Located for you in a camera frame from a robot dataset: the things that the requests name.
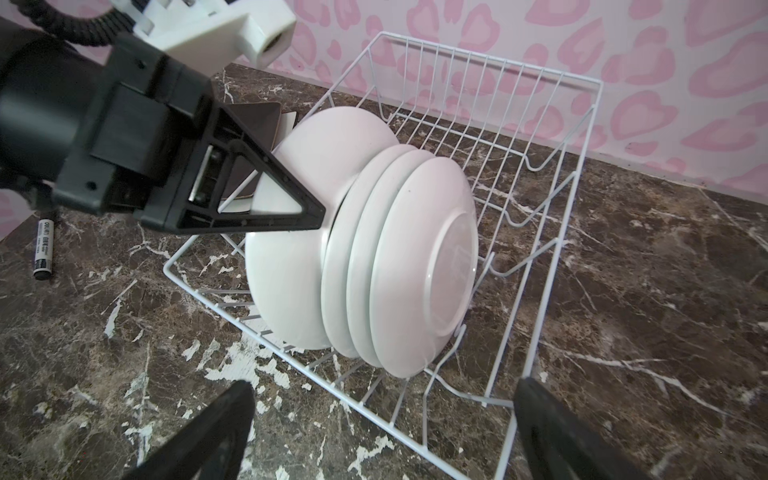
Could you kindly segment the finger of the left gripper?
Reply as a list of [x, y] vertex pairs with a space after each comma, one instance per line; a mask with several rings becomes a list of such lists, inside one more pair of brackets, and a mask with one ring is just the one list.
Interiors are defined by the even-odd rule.
[[[184, 173], [173, 203], [173, 226], [179, 233], [249, 233], [317, 230], [325, 206], [288, 167], [247, 132], [230, 105], [216, 104], [195, 155]], [[226, 199], [224, 188], [237, 158], [244, 158], [254, 171]], [[259, 179], [250, 209], [223, 209], [253, 180]]]

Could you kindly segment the black square plate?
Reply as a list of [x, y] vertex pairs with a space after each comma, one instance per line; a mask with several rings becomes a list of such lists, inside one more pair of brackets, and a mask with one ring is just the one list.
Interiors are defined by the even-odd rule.
[[[235, 117], [242, 121], [252, 138], [269, 150], [274, 147], [281, 119], [282, 106], [279, 102], [232, 104], [230, 109]], [[222, 200], [226, 200], [253, 171], [254, 168], [246, 159], [237, 158], [224, 188]]]

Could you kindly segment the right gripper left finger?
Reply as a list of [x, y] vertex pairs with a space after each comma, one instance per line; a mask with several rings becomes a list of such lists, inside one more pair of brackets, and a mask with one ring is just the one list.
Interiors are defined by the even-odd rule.
[[254, 413], [252, 385], [238, 380], [125, 477], [236, 479]]

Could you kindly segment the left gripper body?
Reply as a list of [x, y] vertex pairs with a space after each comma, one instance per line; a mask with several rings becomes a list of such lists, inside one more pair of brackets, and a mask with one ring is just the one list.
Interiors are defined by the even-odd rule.
[[120, 35], [55, 180], [54, 202], [93, 215], [133, 214], [167, 233], [215, 232], [212, 207], [189, 199], [214, 112], [206, 75]]

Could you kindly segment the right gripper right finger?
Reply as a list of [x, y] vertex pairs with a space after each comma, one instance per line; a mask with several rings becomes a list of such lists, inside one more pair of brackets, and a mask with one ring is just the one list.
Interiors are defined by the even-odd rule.
[[517, 383], [514, 412], [534, 479], [648, 477], [531, 377]]

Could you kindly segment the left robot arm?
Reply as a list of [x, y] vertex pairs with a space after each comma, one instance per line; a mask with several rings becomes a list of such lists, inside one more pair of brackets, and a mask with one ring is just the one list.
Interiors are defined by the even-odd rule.
[[[246, 160], [298, 205], [227, 213]], [[177, 235], [318, 229], [325, 207], [203, 74], [129, 34], [105, 65], [40, 30], [1, 23], [1, 185], [34, 210], [123, 213]]]

